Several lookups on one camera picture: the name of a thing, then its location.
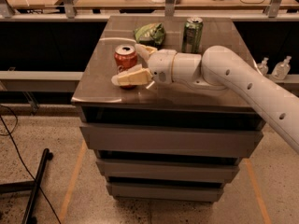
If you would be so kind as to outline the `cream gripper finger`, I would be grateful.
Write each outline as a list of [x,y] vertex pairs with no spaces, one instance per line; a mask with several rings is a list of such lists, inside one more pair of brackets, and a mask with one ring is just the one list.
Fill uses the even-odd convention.
[[150,55],[156,52],[157,49],[151,46],[135,44],[135,51],[144,61],[147,61],[150,58]]
[[135,86],[145,85],[152,81],[152,73],[148,68],[144,68],[141,64],[137,64],[128,70],[122,71],[113,76],[111,82],[115,86]]

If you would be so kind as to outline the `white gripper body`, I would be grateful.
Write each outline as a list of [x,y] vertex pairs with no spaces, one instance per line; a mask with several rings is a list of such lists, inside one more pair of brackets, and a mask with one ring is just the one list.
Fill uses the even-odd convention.
[[156,83],[172,83],[172,65],[176,54],[177,52],[173,49],[161,49],[150,55],[148,69]]

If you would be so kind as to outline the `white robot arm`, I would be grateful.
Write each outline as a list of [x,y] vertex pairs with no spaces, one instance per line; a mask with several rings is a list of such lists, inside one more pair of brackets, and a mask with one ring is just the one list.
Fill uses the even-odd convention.
[[240,95],[295,151],[299,152],[299,98],[281,88],[240,56],[223,46],[212,46],[202,55],[173,49],[135,46],[147,63],[138,64],[111,79],[116,86],[184,84],[197,91],[222,91]]

